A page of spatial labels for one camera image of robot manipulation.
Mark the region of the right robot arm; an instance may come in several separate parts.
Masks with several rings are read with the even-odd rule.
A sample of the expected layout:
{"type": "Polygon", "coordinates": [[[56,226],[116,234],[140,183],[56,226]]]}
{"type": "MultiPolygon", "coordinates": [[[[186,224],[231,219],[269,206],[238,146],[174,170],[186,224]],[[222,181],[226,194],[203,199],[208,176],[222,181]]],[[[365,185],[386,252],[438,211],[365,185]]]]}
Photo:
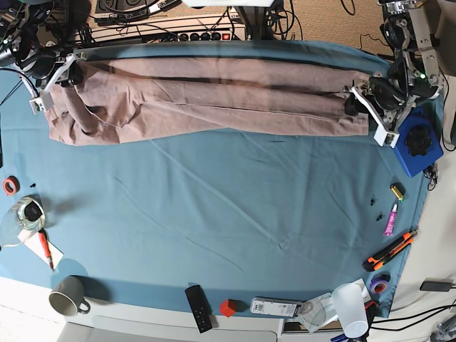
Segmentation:
{"type": "Polygon", "coordinates": [[[15,73],[34,98],[55,84],[83,82],[77,9],[75,1],[1,2],[1,70],[15,73]]]}

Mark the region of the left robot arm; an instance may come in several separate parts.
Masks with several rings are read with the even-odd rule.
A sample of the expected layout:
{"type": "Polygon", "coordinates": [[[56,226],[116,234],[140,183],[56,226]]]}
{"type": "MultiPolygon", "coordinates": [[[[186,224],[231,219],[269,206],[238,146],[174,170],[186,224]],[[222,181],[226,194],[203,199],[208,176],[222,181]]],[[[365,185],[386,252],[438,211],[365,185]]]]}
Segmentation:
{"type": "Polygon", "coordinates": [[[379,1],[384,23],[380,30],[393,52],[383,76],[355,80],[345,92],[361,104],[377,124],[374,139],[380,146],[393,146],[398,128],[411,111],[436,99],[443,77],[423,1],[379,1]]]}

